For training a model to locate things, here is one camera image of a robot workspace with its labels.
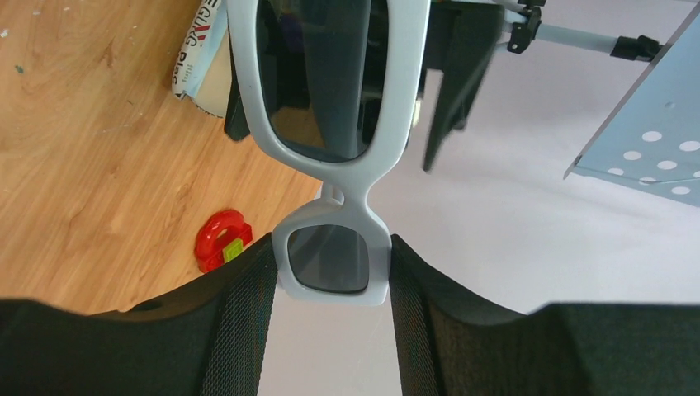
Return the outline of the white frame sunglasses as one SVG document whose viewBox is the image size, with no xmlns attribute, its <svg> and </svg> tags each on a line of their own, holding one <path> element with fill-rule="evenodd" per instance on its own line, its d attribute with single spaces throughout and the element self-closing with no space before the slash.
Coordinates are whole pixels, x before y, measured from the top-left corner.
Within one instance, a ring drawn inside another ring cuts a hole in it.
<svg viewBox="0 0 700 396">
<path fill-rule="evenodd" d="M 382 304 L 392 242 L 368 195 L 409 140 L 430 2 L 226 7 L 254 143 L 322 184 L 272 232 L 281 287 L 299 300 Z"/>
</svg>

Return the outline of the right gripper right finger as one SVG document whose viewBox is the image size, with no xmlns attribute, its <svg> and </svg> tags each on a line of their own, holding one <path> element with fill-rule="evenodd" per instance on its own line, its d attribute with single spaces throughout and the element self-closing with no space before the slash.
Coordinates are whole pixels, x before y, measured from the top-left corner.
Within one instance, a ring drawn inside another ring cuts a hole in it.
<svg viewBox="0 0 700 396">
<path fill-rule="evenodd" d="M 392 236 L 390 303 L 405 395 L 696 395 L 699 308 L 555 303 L 521 314 Z"/>
</svg>

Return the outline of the flag print glasses case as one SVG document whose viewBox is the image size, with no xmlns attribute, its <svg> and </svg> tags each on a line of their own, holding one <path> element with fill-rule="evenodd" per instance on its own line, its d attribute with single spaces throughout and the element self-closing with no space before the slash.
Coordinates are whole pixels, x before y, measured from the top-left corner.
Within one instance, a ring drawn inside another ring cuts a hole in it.
<svg viewBox="0 0 700 396">
<path fill-rule="evenodd" d="M 202 1 L 177 52 L 172 92 L 205 113 L 223 118 L 232 72 L 225 1 Z"/>
</svg>

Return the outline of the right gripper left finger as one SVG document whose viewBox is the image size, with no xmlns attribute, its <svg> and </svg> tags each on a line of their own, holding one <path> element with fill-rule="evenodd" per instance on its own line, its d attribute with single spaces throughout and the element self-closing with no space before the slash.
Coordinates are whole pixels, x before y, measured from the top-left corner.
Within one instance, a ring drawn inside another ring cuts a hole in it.
<svg viewBox="0 0 700 396">
<path fill-rule="evenodd" d="M 125 312 L 1 303 L 4 395 L 255 395 L 277 267 L 264 236 L 232 262 Z"/>
</svg>

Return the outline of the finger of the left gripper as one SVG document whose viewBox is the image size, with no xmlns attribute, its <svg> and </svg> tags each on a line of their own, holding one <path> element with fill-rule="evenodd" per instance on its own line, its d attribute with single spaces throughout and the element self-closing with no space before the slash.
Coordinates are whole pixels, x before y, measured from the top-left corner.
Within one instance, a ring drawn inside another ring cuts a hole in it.
<svg viewBox="0 0 700 396">
<path fill-rule="evenodd" d="M 250 136 L 250 129 L 246 120 L 244 106 L 242 103 L 237 73 L 234 64 L 234 53 L 231 45 L 228 45 L 231 84 L 229 90 L 229 98 L 225 113 L 224 132 L 234 142 L 241 142 Z"/>
<path fill-rule="evenodd" d="M 431 172 L 453 130 L 462 130 L 502 34 L 505 8 L 495 3 L 435 2 L 430 7 L 423 69 L 442 72 L 423 157 Z"/>
</svg>

